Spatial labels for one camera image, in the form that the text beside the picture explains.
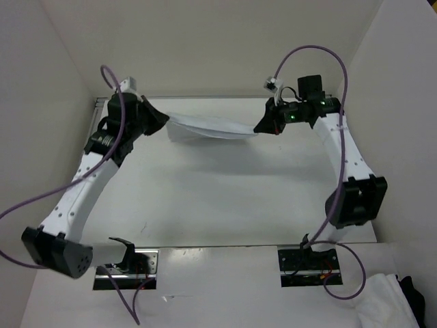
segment white cloth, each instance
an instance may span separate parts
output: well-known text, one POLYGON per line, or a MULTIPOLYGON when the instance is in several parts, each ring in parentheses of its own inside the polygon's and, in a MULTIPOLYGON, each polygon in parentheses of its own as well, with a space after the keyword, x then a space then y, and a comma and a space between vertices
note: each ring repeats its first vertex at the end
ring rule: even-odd
POLYGON ((167 133, 171 141, 184 141, 193 136, 219 139, 247 139, 257 135, 253 126, 241 124, 227 118, 213 118, 208 116, 193 116, 167 113, 170 117, 166 124, 167 133))
POLYGON ((363 328, 419 328, 395 275, 368 278, 354 304, 363 328))

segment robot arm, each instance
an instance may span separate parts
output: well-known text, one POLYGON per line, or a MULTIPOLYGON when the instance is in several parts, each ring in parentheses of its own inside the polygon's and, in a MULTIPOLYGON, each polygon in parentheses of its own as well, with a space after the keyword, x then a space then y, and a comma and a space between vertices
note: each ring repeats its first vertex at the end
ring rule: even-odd
POLYGON ((121 107, 117 94, 108 102, 108 116, 100 121, 98 130, 85 146, 85 154, 73 178, 82 181, 66 190, 38 228, 28 227, 23 232, 21 240, 35 263, 73 278, 82 276, 90 266, 118 263, 123 270, 135 265, 132 263, 138 256, 135 246, 123 239, 110 238, 117 241, 114 245, 80 244, 83 228, 94 204, 132 151, 134 141, 141 135, 159 131, 169 119, 143 96, 139 99, 136 93, 124 92, 123 97, 126 122, 122 139, 111 158, 93 174, 82 178, 111 149, 120 130, 121 107))
MULTIPOLYGON (((321 76, 298 79, 301 102, 285 102, 278 96, 282 88, 280 80, 270 78, 266 87, 275 92, 275 97, 268 99, 264 117, 254 128, 254 132, 279 135, 287 124, 309 123, 322 140, 337 180, 339 180, 341 166, 340 102, 337 98, 325 97, 322 91, 321 76)), ((361 156, 349 132, 345 116, 342 129, 346 147, 343 184, 339 203, 334 215, 330 218, 330 225, 320 236, 322 240, 340 241, 350 226, 362 226, 369 220, 375 219, 387 190, 385 178, 376 178, 361 156)), ((335 191, 325 203, 326 214, 333 203, 334 194, 335 191)))

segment white table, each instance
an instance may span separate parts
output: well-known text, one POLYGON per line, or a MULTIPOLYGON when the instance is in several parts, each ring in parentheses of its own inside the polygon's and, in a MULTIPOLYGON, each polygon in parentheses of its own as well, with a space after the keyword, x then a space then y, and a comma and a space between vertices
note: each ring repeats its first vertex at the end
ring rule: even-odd
MULTIPOLYGON (((162 99, 160 111, 213 115, 255 124, 265 99, 162 99)), ((297 244, 324 216, 336 185, 329 159, 307 124, 279 137, 247 141, 200 139, 171 143, 162 129, 136 141, 108 184, 84 230, 83 242, 119 236, 162 248, 156 290, 138 298, 144 327, 360 327, 350 301, 323 287, 282 288, 275 246, 297 244)), ((372 226, 345 238, 368 275, 396 273, 388 245, 372 226)), ((361 282, 352 255, 338 249, 344 286, 361 282)), ((136 327, 113 291, 93 291, 94 271, 79 280, 39 271, 21 328, 136 327)), ((125 291, 128 301, 133 291, 125 291)))
MULTIPOLYGON (((368 276, 396 273, 389 245, 350 245, 368 276)), ((337 250, 350 295, 361 282, 355 259, 337 250)), ((79 280, 43 270, 36 275, 21 328, 137 327, 117 293, 93 291, 94 272, 79 280)), ((128 302, 133 290, 124 291, 128 302)), ((162 249, 156 290, 143 290, 137 313, 147 328, 359 328, 351 301, 332 299, 323 287, 282 288, 277 248, 162 249)))
MULTIPOLYGON (((163 112, 225 117, 253 126, 265 102, 152 100, 163 112)), ((324 203, 336 184, 321 141, 305 123, 287 126, 280 136, 246 141, 172 143, 163 128, 135 142, 89 216, 83 242, 118 236, 142 247, 298 244, 324 220, 324 203)), ((376 238, 368 223, 344 241, 372 243, 376 238)))

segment purple wire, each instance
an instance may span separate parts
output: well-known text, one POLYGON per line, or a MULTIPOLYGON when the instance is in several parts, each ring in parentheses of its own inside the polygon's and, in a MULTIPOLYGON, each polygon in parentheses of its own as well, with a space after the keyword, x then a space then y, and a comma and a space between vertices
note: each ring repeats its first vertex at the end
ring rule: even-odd
POLYGON ((112 286, 114 287, 114 289, 117 291, 118 296, 120 296, 120 299, 122 300, 124 306, 126 307, 126 309, 129 311, 129 314, 134 318, 135 322, 137 323, 137 325, 140 325, 139 319, 137 314, 129 307, 128 302, 126 301, 126 299, 124 298, 120 288, 117 285, 117 282, 115 281, 115 279, 113 278, 113 276, 109 273, 109 271, 107 270, 107 268, 105 268, 104 266, 100 266, 100 269, 103 269, 103 271, 105 271, 105 273, 108 275, 109 281, 112 283, 112 286))
MULTIPOLYGON (((112 85, 108 82, 107 78, 106 78, 106 74, 105 71, 109 74, 109 76, 111 77, 111 79, 113 80, 115 87, 117 88, 117 93, 120 99, 120 106, 122 108, 122 121, 120 124, 120 130, 118 131, 118 135, 117 138, 115 138, 114 144, 112 145, 111 149, 108 151, 108 153, 106 155, 103 156, 103 158, 100 160, 100 162, 98 162, 95 166, 93 166, 87 173, 83 174, 80 178, 78 178, 77 180, 74 180, 72 182, 70 182, 69 184, 66 184, 64 186, 58 187, 56 189, 47 191, 46 193, 42 193, 41 195, 29 198, 28 200, 25 200, 21 203, 18 203, 16 205, 13 205, 13 207, 8 208, 7 210, 5 210, 4 212, 2 212, 0 214, 0 219, 4 218, 6 215, 8 215, 9 213, 15 211, 16 209, 26 206, 28 204, 37 202, 38 200, 41 200, 43 198, 46 198, 48 196, 52 196, 56 193, 59 193, 60 191, 64 191, 70 187, 73 187, 75 185, 77 185, 78 183, 82 182, 83 179, 87 178, 88 176, 90 176, 91 174, 93 174, 100 166, 102 166, 102 164, 104 162, 106 162, 111 156, 112 154, 115 152, 116 147, 118 146, 118 144, 120 143, 120 140, 122 138, 123 135, 123 129, 124 129, 124 123, 126 121, 126 109, 124 107, 124 99, 123 99, 123 94, 122 91, 120 89, 117 77, 114 75, 113 71, 106 65, 101 65, 100 67, 100 72, 102 73, 102 77, 103 79, 107 82, 107 84, 112 88, 112 85)), ((30 269, 45 269, 43 266, 39 266, 39 265, 34 265, 34 264, 27 264, 18 260, 15 260, 14 258, 11 258, 10 256, 8 256, 7 254, 5 254, 3 251, 0 250, 0 256, 5 258, 6 260, 20 265, 22 267, 25 268, 30 268, 30 269)))
POLYGON ((316 46, 316 45, 306 45, 306 46, 299 46, 298 48, 295 48, 294 50, 291 50, 285 57, 282 59, 281 63, 279 64, 278 69, 276 70, 274 77, 277 78, 279 72, 282 69, 282 66, 287 61, 288 57, 293 55, 299 50, 302 49, 319 49, 326 51, 327 53, 331 54, 335 59, 339 62, 341 69, 343 70, 343 76, 344 76, 344 87, 343 87, 343 96, 341 97, 341 103, 340 103, 340 112, 339 112, 339 130, 340 130, 340 140, 341 140, 341 164, 340 164, 340 175, 339 175, 339 182, 337 184, 337 190, 335 191, 334 201, 332 206, 329 209, 328 215, 326 216, 325 221, 320 226, 319 230, 314 234, 314 236, 311 237, 309 242, 304 246, 304 248, 308 248, 311 245, 314 244, 315 240, 319 238, 320 234, 326 228, 329 221, 334 215, 335 209, 337 208, 337 205, 340 200, 340 194, 341 194, 341 188, 343 186, 343 176, 344 176, 344 169, 345 169, 345 159, 346 159, 346 146, 344 141, 344 131, 342 129, 343 127, 343 113, 344 113, 344 103, 346 101, 346 94, 348 93, 348 71, 346 70, 346 66, 341 60, 340 56, 336 54, 334 51, 324 47, 324 46, 316 46))
POLYGON ((360 260, 360 258, 358 257, 358 255, 355 253, 355 251, 350 248, 349 246, 346 246, 345 244, 342 243, 338 243, 336 241, 315 241, 313 242, 313 245, 315 244, 331 244, 331 245, 336 245, 336 246, 340 246, 342 248, 346 248, 348 251, 350 251, 350 253, 352 253, 352 255, 356 258, 356 261, 358 262, 358 264, 360 265, 361 271, 363 272, 363 282, 361 283, 361 287, 353 294, 350 296, 337 296, 335 294, 333 294, 327 287, 326 283, 328 282, 328 280, 330 278, 332 278, 335 275, 339 275, 339 273, 333 273, 332 275, 328 275, 325 279, 323 279, 323 287, 325 288, 325 291, 332 297, 334 297, 335 299, 341 299, 342 301, 348 301, 350 299, 353 299, 355 297, 357 297, 358 295, 361 294, 361 292, 364 290, 364 287, 366 286, 366 279, 367 279, 367 275, 366 275, 366 270, 364 269, 364 264, 363 262, 360 260))
POLYGON ((104 266, 100 266, 100 269, 102 269, 109 278, 109 281, 111 282, 112 286, 114 287, 114 289, 117 291, 118 296, 120 296, 120 299, 122 300, 124 306, 126 307, 126 309, 129 311, 129 314, 134 318, 135 322, 137 323, 137 325, 140 325, 138 316, 137 316, 137 311, 135 310, 135 300, 137 299, 137 295, 138 292, 150 281, 152 281, 152 279, 147 279, 144 282, 141 283, 141 285, 138 286, 137 290, 135 291, 134 297, 132 299, 132 308, 129 307, 128 302, 126 301, 126 299, 124 298, 120 288, 117 285, 117 282, 115 281, 115 279, 113 278, 113 276, 109 273, 109 271, 107 270, 107 268, 105 268, 104 266))
POLYGON ((137 311, 135 309, 135 301, 137 300, 138 292, 143 289, 143 287, 151 282, 153 278, 147 279, 144 282, 141 283, 141 285, 138 286, 137 290, 135 291, 134 297, 132 299, 132 312, 134 312, 135 316, 137 315, 137 311))

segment purple cable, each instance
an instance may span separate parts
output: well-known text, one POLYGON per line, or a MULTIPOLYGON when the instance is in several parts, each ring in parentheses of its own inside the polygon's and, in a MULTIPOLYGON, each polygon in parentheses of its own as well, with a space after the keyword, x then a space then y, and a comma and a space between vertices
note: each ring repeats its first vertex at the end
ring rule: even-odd
MULTIPOLYGON (((100 166, 102 166, 102 164, 104 162, 106 162, 111 156, 112 154, 115 152, 116 147, 118 146, 118 144, 120 143, 120 140, 122 138, 123 135, 123 129, 124 129, 124 123, 126 121, 126 109, 124 107, 124 99, 123 99, 123 94, 122 91, 120 89, 117 77, 115 77, 114 73, 112 72, 112 70, 106 66, 106 65, 101 65, 100 67, 100 72, 102 73, 102 77, 105 80, 105 82, 107 82, 107 84, 109 85, 109 87, 112 89, 112 85, 108 82, 107 78, 106 78, 106 74, 105 71, 109 74, 109 76, 111 77, 111 79, 113 80, 114 84, 116 85, 116 89, 117 89, 117 93, 120 99, 120 106, 122 108, 122 121, 121 121, 121 125, 120 125, 120 130, 118 131, 118 135, 117 138, 115 138, 114 144, 111 147, 111 149, 108 151, 108 153, 106 155, 103 156, 102 160, 100 162, 98 162, 94 167, 92 167, 87 173, 83 174, 80 178, 78 178, 75 181, 72 181, 69 184, 66 184, 64 186, 58 187, 56 189, 53 189, 51 191, 47 191, 46 193, 42 193, 41 195, 35 196, 33 198, 29 198, 28 200, 25 200, 21 203, 18 203, 16 205, 13 205, 13 207, 8 208, 7 210, 5 210, 4 212, 2 212, 0 214, 0 219, 4 218, 6 215, 8 215, 9 213, 15 211, 16 209, 26 206, 28 204, 34 203, 38 200, 41 200, 43 198, 46 198, 48 196, 52 196, 56 193, 59 193, 60 191, 64 191, 70 187, 73 187, 75 185, 77 185, 78 183, 82 182, 83 179, 87 178, 88 176, 90 176, 91 174, 93 174, 100 166)), ((10 256, 8 256, 7 254, 5 254, 3 251, 0 250, 0 256, 5 258, 6 260, 17 264, 17 265, 21 265, 22 267, 25 268, 30 268, 30 269, 45 269, 43 266, 39 266, 39 265, 34 265, 34 264, 27 264, 18 260, 15 260, 14 258, 11 258, 10 256)))
POLYGON ((117 291, 118 296, 120 296, 120 299, 122 300, 124 306, 126 307, 126 309, 129 311, 129 314, 134 318, 135 322, 137 323, 137 325, 140 325, 138 316, 137 316, 137 312, 135 310, 135 300, 137 299, 137 295, 138 292, 150 281, 152 281, 152 279, 147 279, 144 282, 141 283, 141 285, 138 286, 137 290, 135 291, 134 297, 132 299, 132 308, 129 307, 128 302, 126 301, 126 299, 124 298, 120 288, 117 285, 117 282, 115 281, 115 279, 113 278, 113 276, 109 273, 109 271, 107 270, 107 268, 105 268, 104 266, 100 266, 100 269, 102 269, 103 271, 105 271, 105 273, 108 275, 109 281, 111 282, 112 286, 114 287, 114 289, 117 291))
POLYGON ((361 283, 361 287, 353 295, 350 295, 350 296, 337 296, 337 295, 333 294, 328 289, 328 287, 326 286, 326 283, 328 282, 328 280, 330 278, 334 277, 335 275, 339 275, 339 273, 333 273, 332 275, 329 275, 325 279, 323 279, 323 287, 325 288, 325 291, 330 296, 334 297, 335 299, 341 299, 342 301, 348 301, 348 300, 353 299, 353 298, 357 297, 358 295, 360 295, 361 292, 363 291, 364 287, 366 286, 367 276, 366 276, 366 270, 364 269, 364 264, 363 264, 363 262, 361 262, 360 258, 355 253, 355 251, 352 248, 350 248, 350 247, 348 247, 348 246, 346 246, 346 245, 344 245, 342 243, 335 242, 335 241, 315 241, 315 242, 313 242, 313 245, 315 245, 315 244, 331 244, 331 245, 340 246, 342 248, 346 248, 356 258, 356 261, 360 265, 361 271, 363 272, 363 282, 361 283))
POLYGON ((314 236, 311 237, 309 242, 304 246, 304 248, 308 248, 311 245, 314 244, 315 240, 319 238, 320 234, 326 228, 329 221, 334 215, 335 209, 339 203, 340 200, 340 194, 341 194, 341 188, 343 186, 343 176, 344 176, 344 169, 345 169, 345 159, 346 159, 346 146, 344 141, 344 131, 342 129, 343 126, 343 113, 344 113, 344 102, 346 101, 346 94, 348 93, 348 71, 346 70, 346 66, 341 60, 341 58, 336 54, 334 51, 325 48, 324 46, 316 46, 316 45, 307 45, 307 46, 299 46, 298 48, 291 50, 285 57, 282 59, 281 63, 279 64, 278 69, 276 70, 274 74, 274 78, 278 77, 279 72, 282 69, 282 66, 287 61, 288 57, 293 55, 294 53, 298 52, 302 49, 319 49, 326 51, 327 53, 331 54, 335 59, 339 62, 341 69, 343 70, 343 76, 344 76, 344 87, 343 87, 343 96, 341 97, 341 103, 340 103, 340 112, 339 112, 339 130, 340 130, 340 140, 341 140, 341 164, 340 164, 340 175, 339 175, 339 182, 337 185, 337 190, 335 191, 334 201, 333 205, 330 207, 328 215, 326 216, 325 221, 320 226, 319 230, 314 234, 314 236))

